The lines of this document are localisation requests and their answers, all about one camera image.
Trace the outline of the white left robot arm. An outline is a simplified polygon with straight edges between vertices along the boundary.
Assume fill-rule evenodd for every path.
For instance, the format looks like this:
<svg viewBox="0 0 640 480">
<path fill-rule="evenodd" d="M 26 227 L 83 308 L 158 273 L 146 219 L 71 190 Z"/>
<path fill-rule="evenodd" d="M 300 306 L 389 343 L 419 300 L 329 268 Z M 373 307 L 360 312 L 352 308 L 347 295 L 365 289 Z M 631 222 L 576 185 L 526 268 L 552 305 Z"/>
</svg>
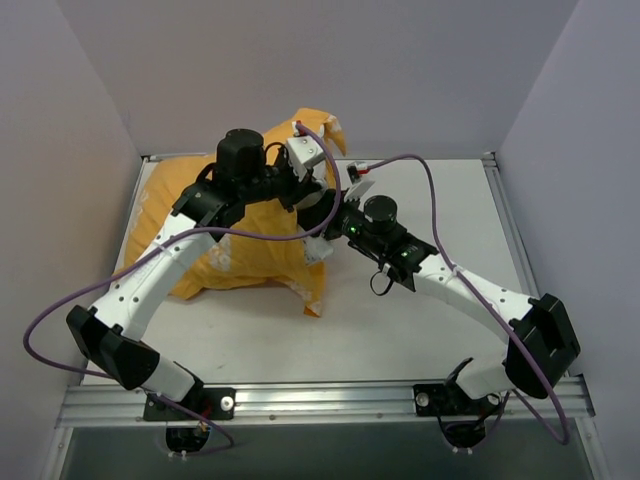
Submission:
<svg viewBox="0 0 640 480">
<path fill-rule="evenodd" d="M 91 306 L 75 306 L 66 317 L 88 360 L 126 390 L 165 396 L 166 408 L 179 419 L 200 411 L 202 382 L 144 342 L 161 303 L 200 257 L 225 237 L 239 235 L 234 226 L 247 206 L 275 200 L 301 214 L 326 197 L 327 209 L 310 225 L 271 238 L 286 242 L 322 233 L 340 202 L 338 192 L 314 176 L 314 167 L 332 155 L 311 129 L 296 124 L 274 165 L 268 164 L 267 151 L 261 134 L 229 131 L 218 144 L 215 162 L 182 191 L 143 255 L 115 275 L 110 290 Z"/>
</svg>

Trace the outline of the yellow pillowcase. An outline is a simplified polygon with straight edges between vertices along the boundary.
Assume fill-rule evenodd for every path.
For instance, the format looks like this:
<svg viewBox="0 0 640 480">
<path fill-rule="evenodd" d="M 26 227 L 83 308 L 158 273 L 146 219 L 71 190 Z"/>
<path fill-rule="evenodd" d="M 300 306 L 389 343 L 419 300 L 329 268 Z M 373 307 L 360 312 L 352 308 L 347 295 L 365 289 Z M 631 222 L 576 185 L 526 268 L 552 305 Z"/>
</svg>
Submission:
<svg viewBox="0 0 640 480">
<path fill-rule="evenodd" d="M 293 133 L 295 121 L 314 130 L 328 147 L 331 141 L 341 155 L 346 154 L 345 136 L 338 118 L 311 108 L 299 109 L 291 119 L 264 133 L 265 144 L 285 143 Z M 182 191 L 196 180 L 206 165 L 215 161 L 215 154 L 183 155 L 162 160 L 155 167 L 134 206 L 120 270 L 142 256 Z M 287 213 L 277 200 L 248 206 L 245 217 L 233 228 L 267 235 L 298 233 L 296 214 Z M 273 242 L 225 235 L 192 265 L 170 293 L 189 300 L 205 289 L 229 290 L 277 282 L 301 298 L 305 315 L 319 318 L 326 279 L 324 261 L 310 264 L 305 258 L 303 240 Z"/>
</svg>

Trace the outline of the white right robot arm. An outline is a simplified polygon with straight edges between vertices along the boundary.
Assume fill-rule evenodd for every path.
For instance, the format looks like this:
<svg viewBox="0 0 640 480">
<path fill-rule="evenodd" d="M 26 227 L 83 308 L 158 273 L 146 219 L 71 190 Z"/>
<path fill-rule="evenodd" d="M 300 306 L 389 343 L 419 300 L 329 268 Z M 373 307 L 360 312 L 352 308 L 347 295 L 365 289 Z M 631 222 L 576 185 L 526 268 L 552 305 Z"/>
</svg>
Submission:
<svg viewBox="0 0 640 480">
<path fill-rule="evenodd" d="M 297 207 L 298 225 L 309 231 L 326 221 L 325 240 L 345 237 L 372 259 L 392 283 L 438 299 L 491 331 L 503 353 L 463 360 L 450 374 L 444 400 L 464 413 L 480 398 L 518 389 L 545 399 L 581 352 L 565 305 L 551 294 L 536 299 L 446 261 L 441 250 L 411 234 L 397 220 L 397 204 L 385 195 L 365 202 L 336 200 L 333 190 Z"/>
</svg>

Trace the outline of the white pillow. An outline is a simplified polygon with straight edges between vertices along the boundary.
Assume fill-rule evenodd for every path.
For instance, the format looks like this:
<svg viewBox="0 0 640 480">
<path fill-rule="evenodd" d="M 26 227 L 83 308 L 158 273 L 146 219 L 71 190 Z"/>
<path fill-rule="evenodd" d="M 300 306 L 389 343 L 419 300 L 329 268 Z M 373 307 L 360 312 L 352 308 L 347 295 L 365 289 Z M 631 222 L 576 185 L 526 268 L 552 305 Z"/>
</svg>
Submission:
<svg viewBox="0 0 640 480">
<path fill-rule="evenodd" d="M 314 167 L 314 174 L 321 180 L 325 187 L 328 186 L 330 172 L 325 163 Z M 312 266 L 327 260 L 333 253 L 334 247 L 331 242 L 324 238 L 308 236 L 302 239 L 304 248 L 304 261 L 306 266 Z"/>
</svg>

